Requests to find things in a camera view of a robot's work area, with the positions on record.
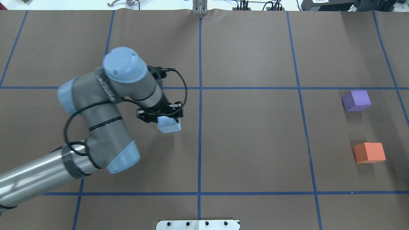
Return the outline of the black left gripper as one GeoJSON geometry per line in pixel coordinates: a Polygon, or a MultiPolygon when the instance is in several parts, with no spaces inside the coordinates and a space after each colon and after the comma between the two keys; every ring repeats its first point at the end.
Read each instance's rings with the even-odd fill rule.
{"type": "Polygon", "coordinates": [[[170,103],[165,95],[162,95],[162,98],[153,107],[142,105],[140,102],[137,104],[140,107],[137,110],[137,118],[145,123],[158,123],[159,117],[162,116],[175,120],[183,117],[184,101],[170,103]]]}

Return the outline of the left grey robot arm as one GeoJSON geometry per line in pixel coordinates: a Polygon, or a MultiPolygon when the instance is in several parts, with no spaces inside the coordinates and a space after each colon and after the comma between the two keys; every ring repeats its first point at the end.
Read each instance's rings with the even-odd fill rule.
{"type": "Polygon", "coordinates": [[[162,133],[181,130],[184,100],[170,103],[162,79],[171,67],[147,65],[136,51],[109,51],[101,67],[58,88],[58,100],[70,114],[65,144],[32,162],[1,174],[1,213],[47,192],[90,176],[99,169],[111,174],[134,166],[140,154],[117,105],[137,105],[137,118],[156,123],[162,133]]]}

